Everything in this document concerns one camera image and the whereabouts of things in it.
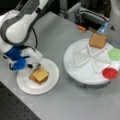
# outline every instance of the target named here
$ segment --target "sandwich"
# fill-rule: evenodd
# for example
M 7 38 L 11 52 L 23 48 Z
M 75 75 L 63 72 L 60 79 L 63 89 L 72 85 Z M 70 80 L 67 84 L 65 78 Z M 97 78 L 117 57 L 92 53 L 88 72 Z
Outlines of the sandwich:
M 48 79 L 49 73 L 44 68 L 36 68 L 29 76 L 30 80 L 33 80 L 37 84 L 41 85 Z
M 93 33 L 89 41 L 89 46 L 102 49 L 105 47 L 106 42 L 107 42 L 106 35 Z

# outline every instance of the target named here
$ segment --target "table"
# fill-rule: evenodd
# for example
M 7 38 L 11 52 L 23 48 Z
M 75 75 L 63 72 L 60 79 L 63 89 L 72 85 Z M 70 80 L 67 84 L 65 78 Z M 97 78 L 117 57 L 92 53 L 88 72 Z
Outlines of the table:
M 75 24 L 51 12 L 38 20 L 34 28 L 39 38 L 38 50 L 59 67 L 57 85 L 42 95 L 26 94 L 17 85 L 17 73 L 10 71 L 2 58 L 1 82 L 42 120 L 119 120 L 120 78 L 102 89 L 83 89 L 74 84 L 63 66 L 68 46 L 92 33 L 79 31 Z M 27 45 L 35 45 L 32 32 Z

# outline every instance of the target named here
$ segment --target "yellow object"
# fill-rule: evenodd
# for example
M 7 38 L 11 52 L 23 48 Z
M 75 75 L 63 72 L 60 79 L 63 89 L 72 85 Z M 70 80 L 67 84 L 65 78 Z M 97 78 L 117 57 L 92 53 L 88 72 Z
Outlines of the yellow object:
M 44 68 L 39 68 L 35 70 L 32 74 L 37 81 L 42 81 L 46 77 L 48 77 L 48 72 Z

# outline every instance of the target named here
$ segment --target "wire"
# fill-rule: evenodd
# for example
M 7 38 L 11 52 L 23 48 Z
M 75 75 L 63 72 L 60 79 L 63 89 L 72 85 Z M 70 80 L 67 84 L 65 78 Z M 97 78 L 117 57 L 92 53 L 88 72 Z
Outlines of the wire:
M 37 35 L 36 35 L 36 32 L 35 32 L 35 29 L 32 27 L 32 30 L 33 30 L 33 33 L 35 35 L 35 40 L 36 40 L 36 45 L 35 45 L 35 49 L 37 48 L 38 46 L 38 38 L 37 38 Z
M 96 14 L 96 13 L 94 13 L 94 12 L 87 11 L 87 10 L 81 10 L 80 12 L 83 12 L 83 13 L 84 13 L 84 12 L 86 12 L 86 13 L 91 13 L 91 14 L 93 14 L 93 15 L 96 15 L 96 16 L 98 16 L 98 17 L 104 19 L 104 21 L 107 21 L 107 22 L 108 22 L 108 20 L 105 19 L 105 17 L 103 17 L 103 16 L 101 16 L 101 15 L 98 15 L 98 14 Z

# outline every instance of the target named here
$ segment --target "red object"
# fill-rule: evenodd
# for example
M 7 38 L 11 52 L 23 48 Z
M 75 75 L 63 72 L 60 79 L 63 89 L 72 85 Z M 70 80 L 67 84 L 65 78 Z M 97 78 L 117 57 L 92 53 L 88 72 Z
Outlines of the red object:
M 82 30 L 82 31 L 86 31 L 86 28 L 83 27 L 83 26 L 80 26 L 80 25 L 78 26 L 78 29 L 79 29 L 79 30 Z
M 114 68 L 105 68 L 102 71 L 102 74 L 105 78 L 112 80 L 118 77 L 118 71 Z

